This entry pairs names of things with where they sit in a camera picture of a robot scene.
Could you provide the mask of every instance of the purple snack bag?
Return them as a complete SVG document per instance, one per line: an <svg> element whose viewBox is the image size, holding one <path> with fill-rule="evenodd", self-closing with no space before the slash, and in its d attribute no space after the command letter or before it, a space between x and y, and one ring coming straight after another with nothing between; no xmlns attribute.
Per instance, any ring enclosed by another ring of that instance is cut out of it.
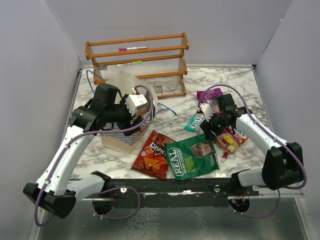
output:
<svg viewBox="0 0 320 240"><path fill-rule="evenodd" d="M197 91L196 92L196 98L199 100L201 95L204 93L204 91ZM201 103L202 104L210 104L212 111L215 114L222 114L222 112L219 109L218 106L218 100L217 97L220 97L223 95L222 91L220 88L214 88L211 91L208 91L202 98Z"/></svg>

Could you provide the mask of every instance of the marble tabletop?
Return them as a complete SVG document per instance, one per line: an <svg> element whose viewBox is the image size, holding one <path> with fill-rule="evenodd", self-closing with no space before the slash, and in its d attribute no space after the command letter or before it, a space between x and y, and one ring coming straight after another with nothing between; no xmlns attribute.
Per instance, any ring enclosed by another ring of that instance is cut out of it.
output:
<svg viewBox="0 0 320 240"><path fill-rule="evenodd" d="M181 91L180 83L176 77L153 78L148 79L153 85L162 85L163 93L175 93ZM153 123L145 133L142 141L137 145L132 154L125 154L114 149L105 147L101 143L99 136L96 136L84 151L77 163L71 178L83 179L89 176L93 171L100 171L113 179L147 179L150 178L140 172L131 170L137 155L141 151L144 143L151 134L152 130L162 133L175 141L180 141L195 136L194 132L188 132L184 129L187 122L196 112L197 91L204 91L214 84L228 84L235 87L246 100L249 108L256 117L267 127L269 121L259 93L252 68L190 68L188 74L184 76L184 83L187 95L185 97L174 97L160 99L159 102L172 108L177 116L170 111L163 111L156 115ZM231 93L226 87L222 87L223 93ZM232 94L235 103L242 106L240 98ZM86 78L86 71L82 71L79 87L76 93L73 108L84 105L93 97L90 86ZM212 173L200 176L199 178L227 178L232 173L261 167L265 157L260 149L249 139L234 154L229 154L225 161L221 161L225 152L223 148L215 144L217 160L220 170L214 170ZM174 179L174 174L169 168L167 172L168 179Z"/></svg>

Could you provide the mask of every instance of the white wall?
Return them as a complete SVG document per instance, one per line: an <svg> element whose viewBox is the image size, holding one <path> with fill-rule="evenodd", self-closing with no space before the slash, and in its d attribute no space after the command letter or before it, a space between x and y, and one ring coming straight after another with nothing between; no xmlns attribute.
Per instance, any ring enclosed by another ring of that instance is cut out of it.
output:
<svg viewBox="0 0 320 240"><path fill-rule="evenodd" d="M0 7L0 239L27 239L34 204L23 194L61 141L79 58L43 0Z"/></svg>
<svg viewBox="0 0 320 240"><path fill-rule="evenodd" d="M257 64L292 0L47 0L80 53L86 41L186 32L188 64Z"/></svg>
<svg viewBox="0 0 320 240"><path fill-rule="evenodd" d="M294 0L256 67L277 134L302 146L309 214L320 236L320 1Z"/></svg>

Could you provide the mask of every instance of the teal snack bag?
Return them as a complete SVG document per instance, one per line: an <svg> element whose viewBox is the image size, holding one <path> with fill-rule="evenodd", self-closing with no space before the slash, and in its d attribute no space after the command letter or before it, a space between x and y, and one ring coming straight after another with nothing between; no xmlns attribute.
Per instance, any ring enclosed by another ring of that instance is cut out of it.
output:
<svg viewBox="0 0 320 240"><path fill-rule="evenodd" d="M196 112L190 121L185 125L184 129L189 132L195 132L204 120L205 116L202 113Z"/></svg>
<svg viewBox="0 0 320 240"><path fill-rule="evenodd" d="M177 180L186 180L218 170L216 151L205 135L165 144L166 160Z"/></svg>

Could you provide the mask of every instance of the wooden frame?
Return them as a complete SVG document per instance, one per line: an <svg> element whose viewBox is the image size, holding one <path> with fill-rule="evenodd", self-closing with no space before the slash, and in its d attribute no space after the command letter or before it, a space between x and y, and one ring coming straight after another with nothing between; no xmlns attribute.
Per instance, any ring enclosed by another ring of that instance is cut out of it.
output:
<svg viewBox="0 0 320 240"><path fill-rule="evenodd" d="M181 38L181 45L173 45L173 46L165 46L165 47L161 46L161 47L153 47L153 48L147 48L147 49L102 52L102 53L94 53L92 50L93 46L152 41L152 40L163 40L163 39L173 39L173 38ZM136 66L134 66L135 67L135 69L134 69L135 74L134 75L139 79L165 77L165 76L178 76L179 77L182 92L158 96L159 99L162 99L162 98L169 98L169 97L185 96L187 94L186 87L184 84L183 75L186 75L188 72L186 61L185 61L185 50L188 50L188 49L189 49L189 41L188 41L186 33L183 32L181 34L139 37L139 38L131 38L131 39L112 40L112 41L99 41L99 42L88 42L87 41L85 43L85 58L87 60L92 60L93 71L99 76L103 76L103 72L108 72L108 66L113 66L116 64L125 64L125 63L137 62L137 61L142 61L142 63L143 62L150 62L150 61L158 61L157 63L163 62L165 64L166 63L165 61L178 59L178 60L176 60L176 62L177 62L176 69L174 69L174 70L170 69L168 71L163 71L163 72L155 71L154 73L150 73L150 71L153 70L151 68L151 69L149 69L149 71L147 73L143 72L143 70L141 70L140 73L137 73L137 71L139 71L139 67L141 64L137 64ZM98 61L99 58L118 57L118 56L125 56L125 55L134 55L134 54L147 54L147 53L155 53L155 52L161 52L161 53L165 54L166 51L177 51L177 50L179 50L179 54L140 57L140 58L131 57L130 59L125 59L125 60L111 60L111 61L101 61L101 62ZM104 66L104 67L107 66L107 69L100 70L101 66ZM93 76L93 82L95 85L103 83L103 81L96 76Z"/></svg>

